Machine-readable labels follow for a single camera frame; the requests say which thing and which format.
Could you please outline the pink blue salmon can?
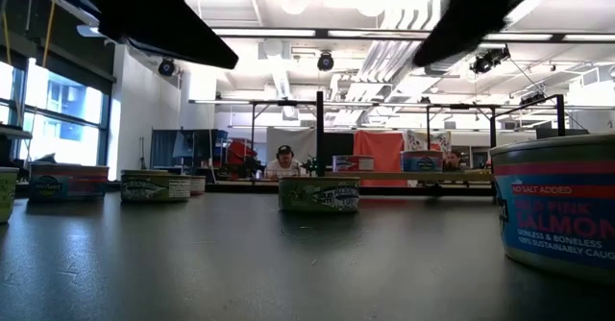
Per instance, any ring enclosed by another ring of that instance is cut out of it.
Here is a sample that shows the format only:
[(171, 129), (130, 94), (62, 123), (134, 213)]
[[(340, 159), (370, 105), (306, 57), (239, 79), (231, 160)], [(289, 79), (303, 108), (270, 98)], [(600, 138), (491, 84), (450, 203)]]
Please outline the pink blue salmon can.
[(420, 150), (400, 153), (404, 172), (441, 172), (444, 155), (440, 151)]
[(33, 163), (28, 197), (42, 203), (101, 199), (107, 191), (108, 176), (107, 166)]
[(615, 285), (615, 134), (511, 143), (490, 157), (505, 254)]

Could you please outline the white green label tuna can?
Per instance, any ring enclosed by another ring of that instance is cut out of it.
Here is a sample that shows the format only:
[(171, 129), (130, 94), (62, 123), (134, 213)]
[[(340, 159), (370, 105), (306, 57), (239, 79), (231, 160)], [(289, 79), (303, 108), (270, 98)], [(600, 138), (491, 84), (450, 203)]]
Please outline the white green label tuna can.
[(172, 203), (190, 198), (191, 177), (166, 170), (123, 170), (120, 193), (126, 203)]

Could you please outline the green tuna can silver lid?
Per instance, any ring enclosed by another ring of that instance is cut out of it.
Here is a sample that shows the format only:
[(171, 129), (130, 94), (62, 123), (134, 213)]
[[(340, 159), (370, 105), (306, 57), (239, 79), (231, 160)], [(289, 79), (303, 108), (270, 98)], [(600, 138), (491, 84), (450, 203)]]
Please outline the green tuna can silver lid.
[(18, 172), (18, 168), (0, 167), (0, 224), (11, 217)]

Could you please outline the green tuna can gold lid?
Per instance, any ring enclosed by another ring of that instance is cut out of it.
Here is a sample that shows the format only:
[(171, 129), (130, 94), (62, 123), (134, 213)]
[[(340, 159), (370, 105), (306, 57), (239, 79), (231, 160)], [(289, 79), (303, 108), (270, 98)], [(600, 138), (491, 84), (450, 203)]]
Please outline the green tuna can gold lid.
[(354, 177), (282, 177), (281, 210), (317, 213), (358, 211), (360, 179)]

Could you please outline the wooden shelf board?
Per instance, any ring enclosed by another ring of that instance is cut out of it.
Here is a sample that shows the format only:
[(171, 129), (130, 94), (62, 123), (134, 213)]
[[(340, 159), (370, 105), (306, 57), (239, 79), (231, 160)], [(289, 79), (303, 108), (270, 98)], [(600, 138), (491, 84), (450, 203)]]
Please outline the wooden shelf board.
[(465, 172), (326, 172), (326, 177), (360, 178), (362, 180), (416, 180), (436, 182), (493, 182), (491, 174)]

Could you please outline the person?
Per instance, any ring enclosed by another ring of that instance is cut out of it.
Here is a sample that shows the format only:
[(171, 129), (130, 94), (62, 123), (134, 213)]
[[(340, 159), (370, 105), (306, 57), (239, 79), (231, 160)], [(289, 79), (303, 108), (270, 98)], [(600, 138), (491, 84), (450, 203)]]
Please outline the person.
[(464, 166), (461, 163), (462, 155), (456, 150), (452, 150), (446, 155), (443, 171), (444, 172), (461, 172)]
[(305, 169), (294, 158), (294, 152), (289, 145), (280, 146), (276, 158), (268, 162), (264, 169), (264, 177), (270, 180), (278, 180), (280, 177), (301, 177), (305, 174)]

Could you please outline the orange cloth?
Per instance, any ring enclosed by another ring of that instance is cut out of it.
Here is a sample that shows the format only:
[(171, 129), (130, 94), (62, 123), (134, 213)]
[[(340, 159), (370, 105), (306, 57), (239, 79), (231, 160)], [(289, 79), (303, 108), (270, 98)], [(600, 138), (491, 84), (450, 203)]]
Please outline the orange cloth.
[(371, 156), (374, 172), (400, 172), (405, 142), (400, 133), (355, 132), (354, 154)]

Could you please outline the black metal shelf frame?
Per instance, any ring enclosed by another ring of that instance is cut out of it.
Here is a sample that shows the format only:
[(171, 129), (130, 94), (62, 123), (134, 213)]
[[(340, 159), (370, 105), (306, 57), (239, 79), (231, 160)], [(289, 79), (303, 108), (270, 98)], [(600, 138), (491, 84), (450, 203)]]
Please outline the black metal shelf frame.
[[(400, 107), (400, 108), (423, 108), (426, 112), (427, 116), (427, 136), (428, 136), (428, 145), (431, 145), (431, 109), (447, 109), (447, 110), (460, 110), (460, 111), (468, 111), (468, 110), (483, 110), (489, 109), (491, 111), (490, 114), (486, 114), (485, 117), (489, 120), (489, 138), (490, 138), (490, 147), (493, 148), (497, 145), (496, 138), (496, 119), (499, 116), (503, 116), (506, 114), (511, 114), (516, 111), (521, 111), (527, 108), (532, 108), (538, 106), (542, 103), (546, 103), (552, 101), (553, 104), (550, 107), (547, 107), (547, 110), (555, 109), (556, 121), (557, 121), (557, 135), (565, 136), (565, 105), (564, 105), (564, 96), (562, 94), (551, 95), (547, 97), (543, 97), (539, 100), (525, 103), (524, 105), (512, 107), (507, 111), (501, 111), (500, 109), (504, 109), (504, 105), (493, 105), (493, 104), (427, 104), (427, 103), (404, 103), (404, 104), (392, 104), (392, 107)], [(324, 120), (324, 108), (326, 106), (333, 106), (333, 103), (325, 102), (323, 100), (323, 92), (317, 92), (317, 99), (315, 101), (309, 100), (249, 100), (248, 104), (252, 106), (252, 119), (251, 119), (251, 133), (255, 130), (255, 122), (256, 122), (256, 107), (258, 105), (276, 105), (279, 107), (291, 106), (297, 107), (300, 105), (305, 105), (308, 107), (315, 107), (316, 114), (316, 176), (317, 177), (325, 177), (325, 164), (324, 164), (324, 132), (325, 132), (325, 120)]]

